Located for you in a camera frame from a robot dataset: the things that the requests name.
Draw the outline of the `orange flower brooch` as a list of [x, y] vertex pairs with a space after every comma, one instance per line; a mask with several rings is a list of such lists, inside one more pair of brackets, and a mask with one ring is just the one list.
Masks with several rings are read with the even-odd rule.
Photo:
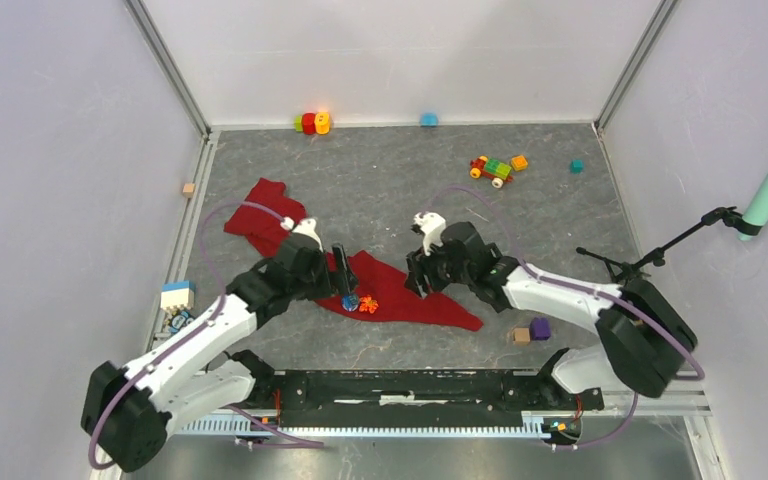
[[379, 308], [379, 303], [371, 296], [362, 296], [359, 298], [358, 311], [366, 314], [374, 314]]

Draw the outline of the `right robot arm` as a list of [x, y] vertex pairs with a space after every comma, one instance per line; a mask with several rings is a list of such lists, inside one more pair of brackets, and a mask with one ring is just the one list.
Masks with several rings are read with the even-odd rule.
[[426, 297], [460, 284], [494, 311], [531, 311], [595, 334], [598, 344], [560, 351], [537, 382], [540, 400], [562, 408], [577, 394], [620, 383], [659, 398], [698, 340], [649, 281], [593, 283], [555, 275], [485, 242], [470, 222], [430, 211], [413, 219], [421, 247], [407, 255], [406, 288]]

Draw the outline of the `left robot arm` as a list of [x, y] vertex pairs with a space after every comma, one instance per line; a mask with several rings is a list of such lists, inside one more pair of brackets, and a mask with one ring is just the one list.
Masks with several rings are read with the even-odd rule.
[[325, 250], [319, 237], [294, 230], [274, 256], [237, 275], [199, 317], [161, 346], [90, 374], [80, 425], [96, 470], [133, 472], [152, 460], [187, 424], [224, 407], [266, 405], [273, 379], [234, 360], [215, 373], [201, 369], [226, 348], [287, 311], [294, 301], [353, 294], [358, 280], [342, 244]]

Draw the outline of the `red garment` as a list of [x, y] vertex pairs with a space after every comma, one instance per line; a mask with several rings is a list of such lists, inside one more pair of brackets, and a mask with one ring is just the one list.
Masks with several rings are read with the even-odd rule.
[[[258, 180], [245, 200], [262, 205], [265, 212], [252, 206], [239, 206], [224, 224], [223, 230], [243, 236], [261, 255], [273, 256], [288, 235], [280, 227], [280, 219], [289, 217], [300, 221], [307, 216], [305, 206], [286, 195], [283, 182], [265, 178]], [[321, 308], [358, 321], [408, 322], [461, 328], [476, 332], [483, 322], [453, 299], [442, 293], [422, 298], [404, 286], [407, 274], [378, 260], [365, 250], [348, 257], [350, 268], [359, 280], [357, 295], [377, 303], [372, 311], [358, 308], [347, 311], [341, 300], [332, 297], [316, 302]]]

